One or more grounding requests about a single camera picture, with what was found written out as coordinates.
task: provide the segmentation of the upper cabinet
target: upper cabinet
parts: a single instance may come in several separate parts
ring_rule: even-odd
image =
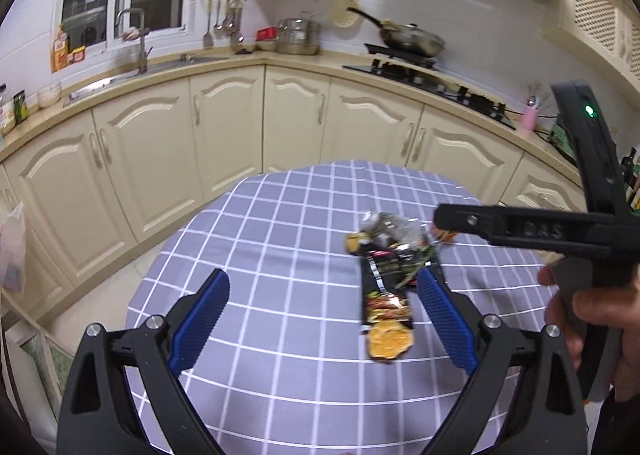
[[[189,80],[113,99],[94,109],[94,119],[106,168],[139,242],[204,203]]]
[[[638,15],[625,9],[625,58],[622,71],[625,79],[640,92],[640,18]]]
[[[545,36],[640,109],[640,20],[622,0],[554,0]]]
[[[264,85],[264,172],[320,164],[330,79],[268,67]]]
[[[546,35],[609,74],[622,66],[625,16],[618,0],[554,0]]]
[[[74,285],[136,244],[98,146],[87,111],[4,161],[30,228]]]
[[[420,102],[333,80],[321,162],[363,159],[404,167],[421,113]]]
[[[520,148],[426,106],[408,167],[443,175],[484,204],[497,204],[521,158]]]
[[[191,78],[196,154],[205,200],[262,173],[264,67]]]

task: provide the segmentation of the blue rubber gripper pad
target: blue rubber gripper pad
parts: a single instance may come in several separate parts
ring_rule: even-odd
[[[417,282],[418,297],[451,361],[471,376],[479,364],[473,332],[429,269],[420,269]]]
[[[220,271],[213,280],[207,279],[205,283],[207,287],[202,296],[193,305],[191,313],[172,338],[168,366],[175,377],[184,370],[192,369],[196,364],[213,327],[229,301],[230,282],[224,271]]]

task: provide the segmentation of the purple checkered tablecloth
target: purple checkered tablecloth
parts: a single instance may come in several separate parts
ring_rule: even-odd
[[[229,455],[417,455],[465,374],[415,295],[415,345],[393,363],[369,359],[358,260],[345,253],[344,235],[366,211],[428,222],[443,202],[478,204],[438,175],[363,161],[246,179],[164,244],[129,304],[127,327],[164,315],[221,267],[229,304],[180,379]],[[449,286],[482,313],[542,329],[551,292],[536,284],[534,253],[460,235],[440,261]],[[150,441],[168,451],[137,370],[129,379]],[[511,374],[479,448],[494,442],[515,382]]]

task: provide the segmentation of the frying pan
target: frying pan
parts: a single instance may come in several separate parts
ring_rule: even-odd
[[[391,20],[374,18],[355,7],[348,7],[347,10],[359,14],[375,24],[380,29],[381,40],[389,48],[428,58],[436,57],[444,49],[445,41],[440,36],[423,31],[416,24],[398,25]]]

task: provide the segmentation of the human hand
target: human hand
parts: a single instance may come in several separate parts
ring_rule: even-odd
[[[541,285],[555,285],[551,266],[538,274]],[[616,367],[611,384],[616,390],[616,401],[624,403],[640,393],[640,278],[627,287],[599,288],[578,291],[572,301],[576,317],[585,323],[623,330],[622,357]],[[560,293],[551,298],[545,311],[545,322],[554,323],[562,330],[575,368],[582,362],[584,340],[567,322]]]

